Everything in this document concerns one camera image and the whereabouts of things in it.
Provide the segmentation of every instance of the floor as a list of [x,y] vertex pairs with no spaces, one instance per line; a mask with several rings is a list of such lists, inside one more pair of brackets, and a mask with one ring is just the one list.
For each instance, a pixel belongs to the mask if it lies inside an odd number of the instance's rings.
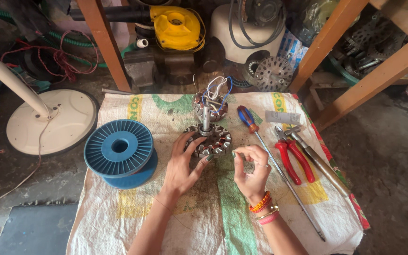
[[[99,103],[102,88],[116,89],[107,70],[79,76],[74,84],[55,88],[77,88],[92,94]],[[192,91],[166,88],[162,92]],[[408,97],[403,87],[390,87],[324,130],[321,135],[339,168],[346,172],[371,229],[358,250],[362,255],[408,254]],[[320,90],[324,103],[343,90]],[[18,153],[10,147],[5,125],[22,100],[10,90],[0,93],[0,196],[33,171],[38,157]],[[42,157],[41,167],[21,187],[0,200],[0,233],[10,208],[20,204],[75,203],[86,173],[84,143],[70,151]]]

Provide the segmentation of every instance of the red pliers handle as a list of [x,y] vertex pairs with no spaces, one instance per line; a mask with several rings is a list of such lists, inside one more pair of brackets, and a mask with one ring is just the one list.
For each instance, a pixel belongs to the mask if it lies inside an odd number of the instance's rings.
[[289,155],[287,154],[287,149],[292,152],[295,158],[297,158],[300,165],[302,165],[309,183],[313,183],[315,181],[315,177],[313,172],[311,171],[311,167],[308,164],[308,161],[306,161],[303,154],[298,150],[297,146],[295,145],[295,141],[292,141],[291,139],[287,139],[286,141],[278,140],[278,142],[275,144],[275,148],[280,150],[281,160],[283,161],[283,165],[286,168],[287,174],[289,174],[292,181],[296,185],[300,185],[302,181],[297,176],[297,173],[294,171],[294,168],[291,165],[291,160],[289,159]]

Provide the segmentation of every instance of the orange beaded bracelet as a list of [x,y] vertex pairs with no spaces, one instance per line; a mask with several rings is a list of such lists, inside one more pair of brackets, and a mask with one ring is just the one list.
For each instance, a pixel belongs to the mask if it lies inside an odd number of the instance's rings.
[[250,205],[250,211],[252,211],[253,213],[260,212],[260,209],[263,207],[265,208],[265,206],[267,206],[271,200],[272,198],[270,197],[270,191],[265,192],[264,198],[256,206],[252,207]]

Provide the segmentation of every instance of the screwdriver shaft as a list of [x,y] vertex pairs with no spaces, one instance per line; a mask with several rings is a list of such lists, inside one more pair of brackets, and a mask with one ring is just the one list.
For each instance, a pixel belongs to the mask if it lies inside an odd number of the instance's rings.
[[261,144],[264,146],[264,149],[267,151],[268,156],[270,157],[271,161],[273,162],[273,164],[275,164],[276,169],[278,170],[278,172],[280,173],[281,177],[283,178],[284,182],[286,182],[286,185],[289,187],[289,189],[291,190],[292,194],[294,194],[295,199],[297,199],[298,203],[300,204],[300,206],[302,207],[303,211],[305,212],[306,216],[308,217],[308,219],[310,220],[311,224],[313,225],[314,229],[316,230],[317,234],[319,235],[319,237],[322,239],[322,241],[326,241],[325,239],[325,235],[324,233],[322,233],[322,230],[320,230],[320,227],[314,222],[314,220],[311,218],[310,214],[308,213],[308,211],[306,210],[305,206],[302,203],[302,200],[300,200],[300,198],[298,197],[297,193],[295,192],[294,188],[292,187],[291,183],[289,182],[289,180],[286,178],[286,176],[284,175],[283,171],[281,170],[280,166],[277,164],[275,158],[272,156],[272,154],[270,153],[270,150],[267,148],[267,146],[265,145],[264,141],[262,140],[262,138],[259,136],[258,132],[254,132],[256,134],[256,136],[258,137],[259,141],[261,142]]

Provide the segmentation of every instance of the screwdriver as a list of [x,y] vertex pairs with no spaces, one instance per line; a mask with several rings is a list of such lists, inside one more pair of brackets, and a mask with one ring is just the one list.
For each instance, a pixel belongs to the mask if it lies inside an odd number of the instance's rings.
[[243,123],[245,123],[245,125],[248,127],[250,134],[256,134],[256,136],[258,137],[259,141],[261,142],[261,144],[264,146],[264,149],[267,151],[268,156],[270,158],[270,160],[273,162],[273,164],[275,164],[276,169],[278,170],[278,172],[280,173],[281,177],[283,178],[284,182],[286,183],[286,185],[289,187],[289,189],[291,190],[292,194],[294,195],[295,199],[297,199],[298,203],[300,204],[300,206],[302,207],[303,211],[305,212],[306,216],[308,217],[308,219],[310,220],[311,224],[313,225],[314,229],[316,230],[317,234],[319,235],[319,237],[322,239],[322,241],[326,241],[325,240],[325,236],[324,233],[322,233],[322,230],[320,230],[320,227],[314,222],[314,220],[311,218],[310,214],[308,213],[308,211],[306,210],[305,206],[302,203],[302,200],[300,200],[300,198],[298,197],[297,193],[295,192],[294,188],[292,187],[291,183],[289,182],[289,180],[286,178],[286,176],[284,175],[283,171],[281,170],[280,166],[277,164],[276,160],[273,158],[272,153],[270,153],[270,150],[267,148],[267,146],[265,145],[264,141],[262,140],[262,138],[259,136],[258,131],[259,131],[259,126],[256,125],[254,123],[254,119],[253,116],[251,115],[250,111],[248,111],[248,109],[246,107],[244,107],[243,105],[240,105],[239,107],[237,107],[237,112],[238,112],[238,116],[240,117],[241,121]]

